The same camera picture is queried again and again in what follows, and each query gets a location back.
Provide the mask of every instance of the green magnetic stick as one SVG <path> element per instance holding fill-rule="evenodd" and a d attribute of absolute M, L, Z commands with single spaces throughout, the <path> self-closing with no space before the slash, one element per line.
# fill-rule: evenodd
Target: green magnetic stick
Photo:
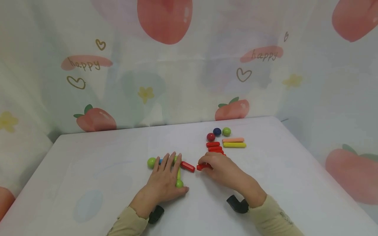
<path fill-rule="evenodd" d="M 181 171 L 180 171 L 180 168 L 178 169 L 178 172 L 177 172 L 177 179 L 181 179 Z"/>

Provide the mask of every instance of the beige sleeve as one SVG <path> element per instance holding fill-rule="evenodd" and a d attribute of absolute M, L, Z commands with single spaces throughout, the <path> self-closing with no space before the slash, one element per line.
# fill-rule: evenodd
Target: beige sleeve
<path fill-rule="evenodd" d="M 249 214 L 263 236 L 304 236 L 269 195 L 262 206 L 250 208 Z"/>
<path fill-rule="evenodd" d="M 133 208 L 126 207 L 117 218 L 107 236 L 139 236 L 148 224 L 148 219 L 140 218 Z"/>

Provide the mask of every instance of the white table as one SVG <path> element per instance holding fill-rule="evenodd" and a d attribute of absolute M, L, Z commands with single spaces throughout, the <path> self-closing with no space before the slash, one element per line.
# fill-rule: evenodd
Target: white table
<path fill-rule="evenodd" d="M 226 126 L 247 148 L 225 153 L 305 235 L 378 235 L 372 219 L 274 117 L 62 135 L 2 220 L 0 235 L 104 236 L 146 183 L 149 157 L 177 151 L 196 165 L 207 150 L 206 135 Z M 161 204 L 164 215 L 145 235 L 259 235 L 246 214 L 226 203 L 233 191 L 199 171 L 181 176 L 189 193 Z M 85 193 L 87 201 L 76 208 Z"/>

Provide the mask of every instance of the red ball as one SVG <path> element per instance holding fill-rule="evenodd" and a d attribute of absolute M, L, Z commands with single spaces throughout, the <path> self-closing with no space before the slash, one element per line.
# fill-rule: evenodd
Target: red ball
<path fill-rule="evenodd" d="M 215 134 L 208 133 L 208 135 L 206 136 L 206 138 L 208 139 L 209 142 L 212 142 L 212 141 L 215 140 Z"/>

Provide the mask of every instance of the hand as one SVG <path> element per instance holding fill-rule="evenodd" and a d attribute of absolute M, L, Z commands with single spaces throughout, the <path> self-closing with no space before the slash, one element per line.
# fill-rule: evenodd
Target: hand
<path fill-rule="evenodd" d="M 177 173 L 182 156 L 181 153 L 177 156 L 171 169 L 175 156 L 175 152 L 171 156 L 167 153 L 160 165 L 160 157 L 156 158 L 150 179 L 129 205 L 139 217 L 147 219 L 160 202 L 176 199 L 189 191 L 188 187 L 176 188 Z"/>
<path fill-rule="evenodd" d="M 221 153 L 207 152 L 199 159 L 198 164 L 203 164 L 204 162 L 209 163 L 213 169 L 204 168 L 202 172 L 205 172 L 220 185 L 239 192 L 250 207 L 259 207 L 265 202 L 267 194 L 260 187 L 259 183 L 242 171 L 227 156 Z"/>

